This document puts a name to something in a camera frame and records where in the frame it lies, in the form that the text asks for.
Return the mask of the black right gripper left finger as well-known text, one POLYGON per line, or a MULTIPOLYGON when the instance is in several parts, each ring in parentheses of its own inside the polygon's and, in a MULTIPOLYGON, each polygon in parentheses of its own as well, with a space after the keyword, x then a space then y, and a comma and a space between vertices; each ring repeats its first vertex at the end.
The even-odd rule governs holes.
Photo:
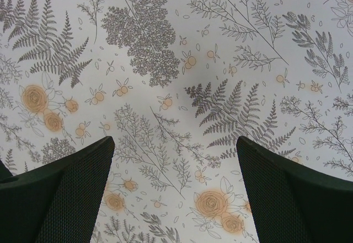
POLYGON ((107 136, 19 175, 1 164, 1 242, 90 242, 114 149, 107 136))

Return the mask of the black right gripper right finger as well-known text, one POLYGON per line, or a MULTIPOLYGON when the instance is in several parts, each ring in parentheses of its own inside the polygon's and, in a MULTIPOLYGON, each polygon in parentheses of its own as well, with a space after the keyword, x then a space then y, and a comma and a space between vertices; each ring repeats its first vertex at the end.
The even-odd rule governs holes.
POLYGON ((279 156, 247 137, 237 154, 260 242, 352 242, 352 182, 279 156))

